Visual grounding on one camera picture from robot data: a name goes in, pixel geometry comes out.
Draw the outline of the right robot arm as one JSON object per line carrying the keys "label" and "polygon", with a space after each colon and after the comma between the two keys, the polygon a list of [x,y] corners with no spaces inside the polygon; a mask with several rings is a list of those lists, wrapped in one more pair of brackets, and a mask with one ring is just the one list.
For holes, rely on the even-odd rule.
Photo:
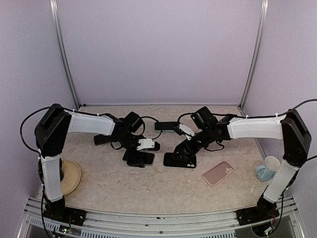
{"label": "right robot arm", "polygon": [[[169,169],[175,176],[172,182],[172,196],[166,202],[171,205],[169,213],[200,213],[222,210],[236,210],[254,206],[267,183],[261,183],[254,175],[260,165],[261,156],[283,155],[283,142],[276,139],[238,139],[224,142],[226,148],[218,152],[198,153],[196,169]],[[235,172],[214,187],[203,181],[202,173],[220,161],[228,161]],[[317,159],[311,160],[300,169],[296,181],[285,193],[293,196],[299,211],[303,214],[317,210]]]}

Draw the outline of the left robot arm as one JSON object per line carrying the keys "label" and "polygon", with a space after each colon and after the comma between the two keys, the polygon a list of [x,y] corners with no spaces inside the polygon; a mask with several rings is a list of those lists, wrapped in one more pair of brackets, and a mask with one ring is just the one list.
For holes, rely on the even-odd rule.
{"label": "left robot arm", "polygon": [[124,148],[124,161],[132,167],[143,168],[154,160],[146,149],[155,146],[155,142],[143,136],[134,135],[142,125],[142,119],[134,112],[125,118],[105,114],[79,112],[53,104],[45,107],[46,113],[34,130],[36,146],[34,152],[39,155],[38,172],[43,186],[43,198],[46,211],[63,221],[69,216],[65,206],[60,182],[63,177],[61,153],[69,133],[94,134],[96,145],[118,142]]}

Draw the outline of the black phone case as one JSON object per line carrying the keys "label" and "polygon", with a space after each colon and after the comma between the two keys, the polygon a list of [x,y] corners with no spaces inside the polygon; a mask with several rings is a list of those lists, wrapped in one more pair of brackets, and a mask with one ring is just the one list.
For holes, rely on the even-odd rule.
{"label": "black phone case", "polygon": [[197,166],[196,156],[190,156],[188,160],[175,156],[173,153],[165,153],[163,158],[165,167],[194,169]]}

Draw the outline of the black phone silver edge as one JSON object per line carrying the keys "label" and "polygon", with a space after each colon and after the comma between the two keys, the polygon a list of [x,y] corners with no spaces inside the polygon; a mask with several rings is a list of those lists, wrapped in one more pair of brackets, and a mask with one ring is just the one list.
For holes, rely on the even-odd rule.
{"label": "black phone silver edge", "polygon": [[144,168],[145,166],[151,166],[154,162],[154,158],[155,155],[153,153],[125,151],[122,159],[128,166]]}

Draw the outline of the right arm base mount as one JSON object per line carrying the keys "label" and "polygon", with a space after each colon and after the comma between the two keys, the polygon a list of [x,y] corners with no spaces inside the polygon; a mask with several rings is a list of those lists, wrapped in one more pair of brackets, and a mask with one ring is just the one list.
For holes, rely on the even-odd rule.
{"label": "right arm base mount", "polygon": [[272,219],[280,215],[276,206],[254,206],[250,208],[239,209],[236,211],[238,223],[240,226],[257,223]]}

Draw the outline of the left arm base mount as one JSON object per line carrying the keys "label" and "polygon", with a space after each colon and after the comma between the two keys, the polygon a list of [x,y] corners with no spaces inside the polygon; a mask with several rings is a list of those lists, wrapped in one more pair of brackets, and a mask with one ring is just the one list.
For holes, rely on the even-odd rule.
{"label": "left arm base mount", "polygon": [[62,223],[83,226],[87,212],[82,209],[57,206],[54,208],[45,208],[43,216],[45,218],[59,221]]}

